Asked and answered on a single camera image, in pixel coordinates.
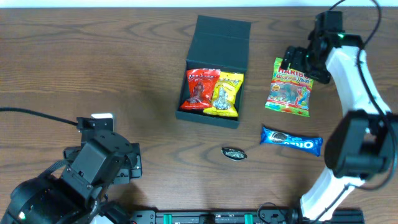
box lid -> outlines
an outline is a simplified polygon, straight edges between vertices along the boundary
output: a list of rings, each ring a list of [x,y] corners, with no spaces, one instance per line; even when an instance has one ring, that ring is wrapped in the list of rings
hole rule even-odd
[[[198,16],[187,61],[248,69],[250,22]]]

red snack bag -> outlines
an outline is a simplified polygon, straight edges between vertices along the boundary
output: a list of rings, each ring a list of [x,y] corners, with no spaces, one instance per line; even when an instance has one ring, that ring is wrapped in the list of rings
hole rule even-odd
[[[221,70],[219,69],[201,68],[188,70],[187,79],[191,97],[180,108],[185,110],[211,108],[211,96],[220,73]]]

box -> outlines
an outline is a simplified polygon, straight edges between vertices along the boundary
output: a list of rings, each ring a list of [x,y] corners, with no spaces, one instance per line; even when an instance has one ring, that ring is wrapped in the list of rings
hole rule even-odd
[[[187,56],[180,92],[177,119],[237,128],[242,116],[243,89],[248,70],[250,22],[198,16],[197,26]],[[203,114],[203,110],[182,110],[180,106],[190,97],[186,71],[194,68],[216,68],[224,72],[244,74],[243,84],[236,95],[237,118]]]

blue candy bar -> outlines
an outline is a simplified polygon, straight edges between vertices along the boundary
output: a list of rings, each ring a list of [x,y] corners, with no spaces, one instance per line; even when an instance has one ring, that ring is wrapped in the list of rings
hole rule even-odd
[[[264,143],[288,146],[320,156],[323,139],[321,137],[296,137],[262,127],[260,144]]]

wooden table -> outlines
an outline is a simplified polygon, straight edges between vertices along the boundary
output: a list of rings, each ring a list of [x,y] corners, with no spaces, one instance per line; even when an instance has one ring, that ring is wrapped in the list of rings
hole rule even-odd
[[[325,8],[3,9],[0,12],[0,105],[74,120],[112,112],[117,132],[141,144],[143,177],[114,186],[127,209],[256,209],[288,206],[313,185],[323,157],[259,145],[262,124],[327,140],[341,119],[333,82],[315,83],[310,118],[264,108],[273,63],[288,45],[307,46]],[[367,37],[374,8],[343,8],[348,32]],[[398,9],[385,8],[369,44],[368,65],[380,94],[398,110]],[[185,57],[197,15],[252,22],[249,71],[238,129],[176,120]],[[0,116],[0,213],[21,182],[77,146],[69,125],[18,113]],[[222,146],[244,149],[233,162]],[[360,207],[368,223],[398,223],[398,178],[378,192],[354,191],[341,205]]]

